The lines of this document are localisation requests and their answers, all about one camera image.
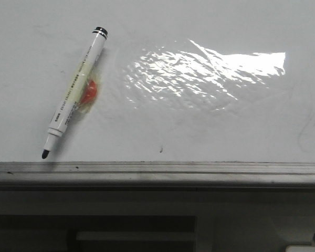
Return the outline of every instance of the orange marker residue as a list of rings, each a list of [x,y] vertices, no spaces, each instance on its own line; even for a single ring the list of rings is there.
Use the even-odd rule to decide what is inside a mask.
[[[89,84],[86,87],[85,94],[80,100],[80,104],[89,103],[90,101],[93,101],[96,96],[97,84],[93,80],[90,80]]]

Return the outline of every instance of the gray frame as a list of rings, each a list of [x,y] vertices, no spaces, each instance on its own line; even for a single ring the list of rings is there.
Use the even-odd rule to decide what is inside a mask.
[[[315,163],[0,162],[1,186],[315,188]]]

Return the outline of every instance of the whiteboard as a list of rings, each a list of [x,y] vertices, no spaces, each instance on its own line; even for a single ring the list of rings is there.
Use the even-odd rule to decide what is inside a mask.
[[[315,162],[315,1],[0,1],[0,162],[41,161],[86,37],[102,88],[49,161]]]

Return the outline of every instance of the marker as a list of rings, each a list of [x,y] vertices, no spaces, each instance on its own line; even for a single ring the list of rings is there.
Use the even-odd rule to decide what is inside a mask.
[[[84,52],[82,61],[78,65],[63,100],[57,107],[54,117],[50,122],[48,137],[42,153],[43,159],[48,156],[49,152],[67,129],[72,113],[76,110],[84,94],[88,77],[95,62],[98,60],[106,39],[107,31],[104,28],[97,27],[92,32],[89,47]]]

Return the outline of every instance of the marker tip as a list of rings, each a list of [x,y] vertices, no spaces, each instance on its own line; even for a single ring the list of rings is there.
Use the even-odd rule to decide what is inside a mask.
[[[46,159],[50,151],[43,150],[42,159]]]

